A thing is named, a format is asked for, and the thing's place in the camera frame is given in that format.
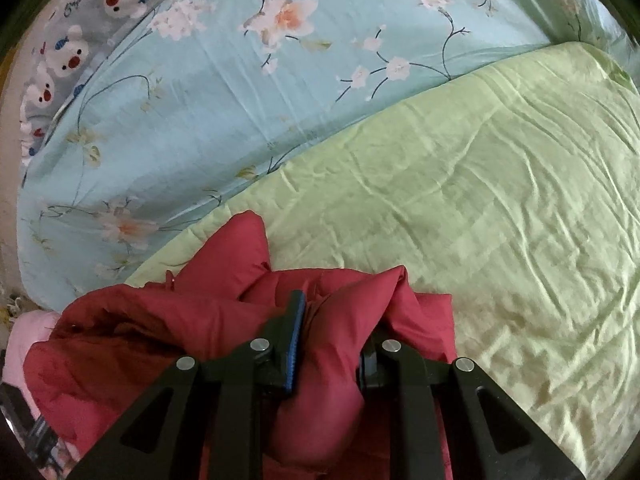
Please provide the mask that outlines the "red puffer jacket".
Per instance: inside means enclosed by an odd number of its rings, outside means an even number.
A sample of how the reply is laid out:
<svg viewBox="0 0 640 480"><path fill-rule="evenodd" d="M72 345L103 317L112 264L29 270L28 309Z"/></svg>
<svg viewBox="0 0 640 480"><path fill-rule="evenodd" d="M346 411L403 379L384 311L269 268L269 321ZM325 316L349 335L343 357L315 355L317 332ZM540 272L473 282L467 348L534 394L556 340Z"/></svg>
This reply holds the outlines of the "red puffer jacket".
<svg viewBox="0 0 640 480"><path fill-rule="evenodd" d="M65 309L48 340L33 344L25 382L44 419L89 451L180 356L222 358L280 315L293 290L307 299L300 382L278 411L265 456L269 479L384 479L388 433L356 384L375 326L421 356L452 361L447 295L412 290L403 266L275 271L264 222L233 216L177 274L140 288L111 286Z"/></svg>

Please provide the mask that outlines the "pink quilted garment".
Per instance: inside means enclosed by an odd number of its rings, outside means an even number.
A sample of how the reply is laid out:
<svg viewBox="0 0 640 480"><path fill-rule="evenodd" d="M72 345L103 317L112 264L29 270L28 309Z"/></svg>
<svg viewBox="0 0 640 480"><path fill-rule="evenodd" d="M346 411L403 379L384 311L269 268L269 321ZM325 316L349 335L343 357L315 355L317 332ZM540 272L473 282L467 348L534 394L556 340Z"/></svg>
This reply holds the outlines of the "pink quilted garment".
<svg viewBox="0 0 640 480"><path fill-rule="evenodd" d="M56 312L33 310L21 314L14 322L6 350L2 353L1 360L1 383L6 382L21 390L32 414L35 417L42 416L37 408L35 400L26 385L24 363L27 353L36 342L43 342L49 339L60 316ZM58 437L58 451L56 458L63 467L63 472L58 477L40 471L46 478L63 479L68 472L76 465L78 453L73 445L67 444Z"/></svg>

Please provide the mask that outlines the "light green bed sheet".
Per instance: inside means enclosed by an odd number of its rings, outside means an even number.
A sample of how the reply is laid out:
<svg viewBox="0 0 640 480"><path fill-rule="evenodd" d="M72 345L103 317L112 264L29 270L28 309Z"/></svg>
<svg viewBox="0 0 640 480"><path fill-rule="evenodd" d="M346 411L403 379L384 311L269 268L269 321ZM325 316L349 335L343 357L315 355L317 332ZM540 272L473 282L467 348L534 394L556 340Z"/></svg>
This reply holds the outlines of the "light green bed sheet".
<svg viewBox="0 0 640 480"><path fill-rule="evenodd" d="M639 431L639 93L561 44L331 136L188 226L129 284L177 271L232 214L278 270L405 266L452 298L456 346L589 479Z"/></svg>

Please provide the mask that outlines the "light blue floral duvet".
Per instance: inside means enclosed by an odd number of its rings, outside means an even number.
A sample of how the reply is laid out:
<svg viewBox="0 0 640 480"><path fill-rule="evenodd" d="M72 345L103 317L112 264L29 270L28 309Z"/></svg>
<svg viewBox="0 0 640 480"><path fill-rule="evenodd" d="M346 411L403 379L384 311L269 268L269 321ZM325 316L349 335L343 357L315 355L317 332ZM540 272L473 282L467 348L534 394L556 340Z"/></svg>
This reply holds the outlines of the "light blue floral duvet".
<svg viewBox="0 0 640 480"><path fill-rule="evenodd" d="M21 164L26 294L62 310L285 159L484 65L581 41L628 74L605 0L162 0Z"/></svg>

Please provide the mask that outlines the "grey bear pattern pillow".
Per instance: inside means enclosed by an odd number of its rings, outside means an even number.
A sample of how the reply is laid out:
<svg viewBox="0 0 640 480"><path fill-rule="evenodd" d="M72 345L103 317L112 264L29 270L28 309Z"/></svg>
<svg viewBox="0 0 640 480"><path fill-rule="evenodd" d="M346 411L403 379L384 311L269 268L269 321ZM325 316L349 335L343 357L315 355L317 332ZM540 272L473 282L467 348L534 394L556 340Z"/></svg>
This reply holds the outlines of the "grey bear pattern pillow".
<svg viewBox="0 0 640 480"><path fill-rule="evenodd" d="M37 32L20 106L22 165L122 36L162 0L61 0Z"/></svg>

